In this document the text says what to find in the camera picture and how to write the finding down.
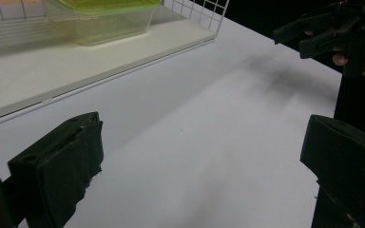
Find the yellow-green plastic container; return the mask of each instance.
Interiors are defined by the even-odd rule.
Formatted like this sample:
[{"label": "yellow-green plastic container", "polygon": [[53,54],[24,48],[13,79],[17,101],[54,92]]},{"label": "yellow-green plastic container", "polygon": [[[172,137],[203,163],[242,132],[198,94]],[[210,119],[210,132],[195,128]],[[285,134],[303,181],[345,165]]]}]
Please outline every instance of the yellow-green plastic container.
[{"label": "yellow-green plastic container", "polygon": [[94,46],[146,32],[160,0],[44,0],[46,17],[78,44]]}]

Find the wire rack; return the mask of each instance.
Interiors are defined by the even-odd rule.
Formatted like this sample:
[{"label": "wire rack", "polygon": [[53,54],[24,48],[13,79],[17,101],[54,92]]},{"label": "wire rack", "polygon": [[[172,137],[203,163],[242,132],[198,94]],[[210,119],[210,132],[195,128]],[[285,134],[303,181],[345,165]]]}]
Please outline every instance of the wire rack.
[{"label": "wire rack", "polygon": [[[162,0],[162,5],[218,32],[230,0]],[[41,0],[0,0],[0,22],[45,17]]]}]

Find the white tabletop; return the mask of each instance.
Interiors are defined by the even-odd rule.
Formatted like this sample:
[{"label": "white tabletop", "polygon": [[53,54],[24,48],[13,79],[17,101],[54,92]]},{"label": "white tabletop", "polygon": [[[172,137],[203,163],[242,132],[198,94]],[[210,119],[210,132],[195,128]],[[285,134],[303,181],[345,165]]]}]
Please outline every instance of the white tabletop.
[{"label": "white tabletop", "polygon": [[310,115],[334,115],[339,82],[225,19],[214,43],[1,123],[0,177],[58,124],[99,111],[103,172],[67,228],[310,227],[317,178],[300,150]]}]

